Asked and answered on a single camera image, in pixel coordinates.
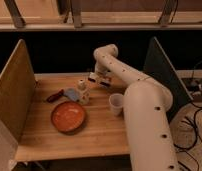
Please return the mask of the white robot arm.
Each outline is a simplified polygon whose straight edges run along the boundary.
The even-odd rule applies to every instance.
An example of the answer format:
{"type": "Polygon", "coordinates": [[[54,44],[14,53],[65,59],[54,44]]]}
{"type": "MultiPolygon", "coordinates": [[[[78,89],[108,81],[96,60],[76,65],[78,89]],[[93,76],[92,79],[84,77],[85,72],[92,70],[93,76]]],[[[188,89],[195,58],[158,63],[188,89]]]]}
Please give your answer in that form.
{"type": "Polygon", "coordinates": [[[93,52],[95,72],[108,70],[127,84],[123,111],[132,171],[180,171],[166,112],[173,96],[151,76],[119,61],[114,44],[93,52]]]}

